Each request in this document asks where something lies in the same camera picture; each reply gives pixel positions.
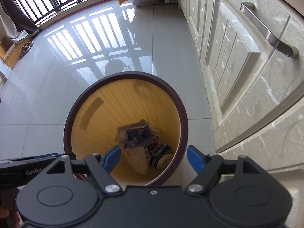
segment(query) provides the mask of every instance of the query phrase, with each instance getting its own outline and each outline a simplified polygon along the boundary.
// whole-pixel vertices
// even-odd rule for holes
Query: white curtain
[[[18,32],[12,19],[4,12],[0,3],[0,40],[6,36],[14,43],[24,40],[29,34],[26,31]]]

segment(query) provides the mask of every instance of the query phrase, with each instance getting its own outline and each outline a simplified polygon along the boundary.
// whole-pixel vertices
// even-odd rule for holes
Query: can
[[[169,145],[155,142],[146,147],[146,157],[149,165],[155,169],[165,169],[173,159],[173,152]]]

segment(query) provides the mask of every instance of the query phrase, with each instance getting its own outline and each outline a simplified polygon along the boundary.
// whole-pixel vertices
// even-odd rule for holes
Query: metal handle
[[[253,13],[254,4],[251,2],[242,2],[241,11],[245,16],[257,27],[266,40],[279,52],[292,58],[298,57],[298,50],[294,46],[290,46],[279,40],[273,33],[260,21],[260,19]]]

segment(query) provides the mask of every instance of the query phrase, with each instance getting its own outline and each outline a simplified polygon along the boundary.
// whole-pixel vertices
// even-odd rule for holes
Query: glossy gray floor
[[[64,124],[79,95],[104,76],[131,70],[168,82],[187,111],[188,143],[215,152],[199,59],[177,5],[108,1],[53,24],[34,42],[0,93],[0,159],[62,153]],[[186,164],[175,173],[179,181],[187,181]]]

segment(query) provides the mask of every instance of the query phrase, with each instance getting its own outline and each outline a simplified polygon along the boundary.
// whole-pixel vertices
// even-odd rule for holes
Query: slipper
[[[22,47],[21,48],[21,52],[19,55],[19,58],[22,58],[26,53],[28,53],[28,51],[31,49],[31,46],[27,46],[27,47]]]
[[[33,44],[34,44],[34,42],[33,41],[31,41],[31,42],[27,42],[27,43],[25,43],[24,44],[24,47],[28,47],[28,46],[33,46]]]

